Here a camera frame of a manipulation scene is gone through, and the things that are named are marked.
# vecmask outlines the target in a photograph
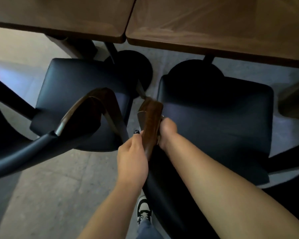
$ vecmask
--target hand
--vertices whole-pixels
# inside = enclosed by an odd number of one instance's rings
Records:
[[[140,134],[134,134],[119,147],[117,153],[117,183],[131,185],[141,190],[149,172]]]
[[[161,134],[160,140],[159,140],[159,146],[161,149],[163,149],[166,152],[166,143],[170,136],[173,136],[177,133],[177,126],[176,123],[173,122],[169,118],[165,118],[159,127],[159,132]]]

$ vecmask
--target forearm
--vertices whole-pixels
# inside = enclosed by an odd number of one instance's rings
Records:
[[[118,183],[78,239],[125,238],[140,191],[138,186]]]
[[[184,137],[173,134],[165,151],[221,239],[299,238],[289,211]]]

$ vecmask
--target wooden table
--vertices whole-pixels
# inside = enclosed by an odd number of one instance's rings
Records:
[[[130,44],[299,67],[299,0],[136,0]]]
[[[0,27],[123,43],[133,4],[134,0],[0,0]]]

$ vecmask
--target person's left hand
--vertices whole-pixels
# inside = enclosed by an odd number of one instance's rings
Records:
[[[117,183],[124,183],[141,189],[149,171],[140,134],[134,134],[119,147],[117,153]]]

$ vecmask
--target person's right arm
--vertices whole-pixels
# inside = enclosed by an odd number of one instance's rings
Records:
[[[179,135],[172,120],[162,121],[160,134],[160,147],[221,239],[299,239],[296,217]]]

